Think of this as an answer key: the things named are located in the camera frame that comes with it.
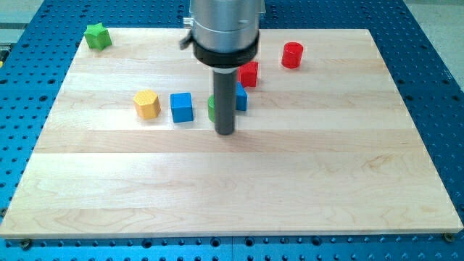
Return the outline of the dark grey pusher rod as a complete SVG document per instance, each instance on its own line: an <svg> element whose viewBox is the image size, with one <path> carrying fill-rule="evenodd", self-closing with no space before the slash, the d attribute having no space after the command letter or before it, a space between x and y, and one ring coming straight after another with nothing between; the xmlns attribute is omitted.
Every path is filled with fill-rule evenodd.
<svg viewBox="0 0 464 261"><path fill-rule="evenodd" d="M215 131L231 135L235 130L237 69L213 70Z"/></svg>

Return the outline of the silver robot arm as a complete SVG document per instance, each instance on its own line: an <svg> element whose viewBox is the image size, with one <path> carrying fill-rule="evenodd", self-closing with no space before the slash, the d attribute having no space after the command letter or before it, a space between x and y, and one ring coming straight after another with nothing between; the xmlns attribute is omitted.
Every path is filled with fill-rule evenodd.
<svg viewBox="0 0 464 261"><path fill-rule="evenodd" d="M191 0L188 30L179 48L193 47L193 55L212 70L215 131L235 131L237 72L257 54L263 0Z"/></svg>

